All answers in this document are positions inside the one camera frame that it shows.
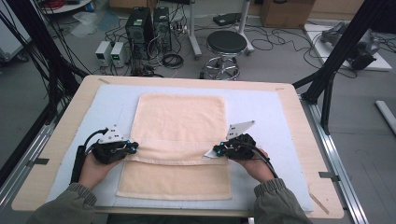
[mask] towel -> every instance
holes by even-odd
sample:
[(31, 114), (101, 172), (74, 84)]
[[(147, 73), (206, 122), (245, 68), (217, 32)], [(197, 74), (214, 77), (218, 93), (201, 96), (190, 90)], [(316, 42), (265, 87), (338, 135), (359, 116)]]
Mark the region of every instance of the towel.
[(131, 130), (118, 196), (157, 200), (231, 199), (226, 158), (203, 158), (227, 133), (218, 96), (145, 93)]

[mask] gray floor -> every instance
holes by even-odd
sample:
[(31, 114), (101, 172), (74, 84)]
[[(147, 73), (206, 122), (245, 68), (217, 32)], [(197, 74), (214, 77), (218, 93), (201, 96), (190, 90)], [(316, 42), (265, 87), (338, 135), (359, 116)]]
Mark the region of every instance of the gray floor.
[[(96, 48), (105, 39), (105, 31), (116, 27), (118, 20), (105, 9), (97, 10), (98, 31), (83, 38), (67, 35), (66, 41), (70, 48), (81, 59), (90, 71), (100, 74), (94, 56)], [(60, 18), (61, 23), (73, 21), (70, 15)], [(250, 17), (251, 25), (260, 25), (258, 18)], [(216, 27), (211, 17), (197, 19), (197, 24)], [(73, 29), (77, 23), (61, 25)], [(180, 69), (159, 67), (156, 73), (165, 77), (198, 78), (203, 64), (213, 56), (205, 48), (205, 38), (213, 30), (196, 32), (203, 56), (199, 61), (193, 59), (187, 35), (179, 38), (180, 55), (184, 65)], [(297, 35), (304, 35), (301, 30), (288, 30)], [(261, 39), (262, 30), (248, 27), (246, 34), (250, 40)], [(295, 48), (306, 48), (306, 40), (297, 35), (278, 31), (285, 40), (293, 40)], [(260, 40), (254, 41), (258, 48), (269, 49), (271, 46)], [(238, 81), (283, 82), (293, 83), (306, 77), (317, 68), (304, 60), (306, 49), (296, 51), (291, 43), (274, 45), (271, 50), (256, 49), (251, 55), (241, 55), (238, 63), (241, 76)], [(380, 55), (392, 66), (396, 67), (395, 54), (384, 50)], [(317, 58), (307, 56), (306, 59), (315, 66), (320, 66)], [(11, 62), (0, 68), (0, 164), (18, 145), (24, 134), (35, 121), (48, 99), (38, 72), (32, 63)], [(342, 71), (348, 76), (353, 73)], [(335, 146), (346, 167), (349, 179), (361, 201), (361, 205), (370, 223), (394, 223), (396, 220), (396, 137), (375, 106), (376, 100), (383, 100), (389, 109), (396, 114), (396, 69), (389, 72), (360, 71), (356, 78), (337, 75), (334, 80), (332, 107), (330, 114), (330, 132)], [(297, 90), (305, 92), (307, 86)], [(4, 223), (23, 223), (29, 213), (13, 211), (9, 205), (0, 214)], [(314, 219), (315, 223), (351, 223), (348, 212), (341, 220)]]

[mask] round stool seat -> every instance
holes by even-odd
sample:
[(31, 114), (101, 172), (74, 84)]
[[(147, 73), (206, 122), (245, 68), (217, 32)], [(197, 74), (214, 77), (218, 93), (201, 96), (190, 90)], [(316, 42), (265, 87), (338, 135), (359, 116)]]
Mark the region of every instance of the round stool seat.
[(247, 47), (246, 39), (233, 31), (216, 31), (207, 37), (207, 46), (218, 54), (239, 54)]

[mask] person's right hand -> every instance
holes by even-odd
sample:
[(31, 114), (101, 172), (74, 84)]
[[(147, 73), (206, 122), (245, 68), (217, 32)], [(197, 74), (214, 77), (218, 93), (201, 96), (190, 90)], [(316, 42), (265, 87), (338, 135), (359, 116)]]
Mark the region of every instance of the person's right hand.
[(106, 178), (107, 173), (120, 162), (122, 162), (122, 160), (113, 161), (110, 164), (102, 164), (92, 153), (89, 153), (82, 166), (78, 183), (87, 189), (93, 189), (96, 185), (100, 184), (100, 182)]
[[(268, 154), (264, 150), (260, 150), (268, 158)], [(251, 160), (238, 160), (236, 162), (241, 164), (247, 170), (247, 173), (260, 183), (275, 179), (270, 168), (268, 168), (267, 164), (258, 155), (254, 155)]]

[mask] gray jacket sleeve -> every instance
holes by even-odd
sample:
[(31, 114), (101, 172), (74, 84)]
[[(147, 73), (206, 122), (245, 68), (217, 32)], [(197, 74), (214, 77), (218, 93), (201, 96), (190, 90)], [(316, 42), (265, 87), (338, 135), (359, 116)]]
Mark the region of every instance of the gray jacket sleeve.
[(29, 217), (27, 224), (87, 223), (94, 214), (96, 197), (78, 183), (72, 183), (55, 200), (45, 203)]
[(312, 223), (282, 179), (261, 183), (254, 192), (257, 197), (254, 204), (256, 224)]

